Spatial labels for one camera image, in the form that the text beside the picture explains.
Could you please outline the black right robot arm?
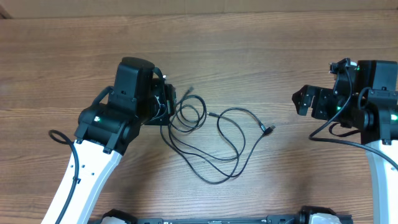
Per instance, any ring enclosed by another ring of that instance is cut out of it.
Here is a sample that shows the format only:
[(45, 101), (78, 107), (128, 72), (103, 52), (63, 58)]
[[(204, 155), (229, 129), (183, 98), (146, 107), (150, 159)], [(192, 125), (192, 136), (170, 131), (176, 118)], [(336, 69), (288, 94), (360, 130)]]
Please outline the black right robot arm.
[(305, 85), (292, 95), (297, 114), (325, 124), (309, 135), (366, 151), (373, 222), (397, 223), (397, 62), (350, 58), (330, 64), (333, 88)]

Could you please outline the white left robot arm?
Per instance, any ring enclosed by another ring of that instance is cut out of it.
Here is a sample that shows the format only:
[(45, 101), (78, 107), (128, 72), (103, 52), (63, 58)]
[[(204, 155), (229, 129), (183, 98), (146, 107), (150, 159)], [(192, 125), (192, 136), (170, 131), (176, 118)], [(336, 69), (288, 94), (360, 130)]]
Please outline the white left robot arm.
[(71, 141), (50, 130), (72, 154), (43, 223), (87, 223), (100, 193), (143, 125), (166, 126), (175, 114), (175, 88), (152, 62), (124, 57), (107, 86), (78, 117)]

